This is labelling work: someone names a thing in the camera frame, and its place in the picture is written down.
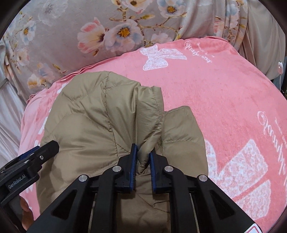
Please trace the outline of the person's left hand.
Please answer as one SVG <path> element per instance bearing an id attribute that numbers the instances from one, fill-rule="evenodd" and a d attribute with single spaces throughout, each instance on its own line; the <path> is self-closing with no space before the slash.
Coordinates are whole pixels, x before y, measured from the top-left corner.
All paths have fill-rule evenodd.
<path id="1" fill-rule="evenodd" d="M 28 230 L 29 227 L 33 224 L 34 222 L 34 215 L 31 209 L 28 206 L 28 203 L 23 197 L 20 197 L 20 206 L 22 208 L 22 226 L 25 230 Z"/>

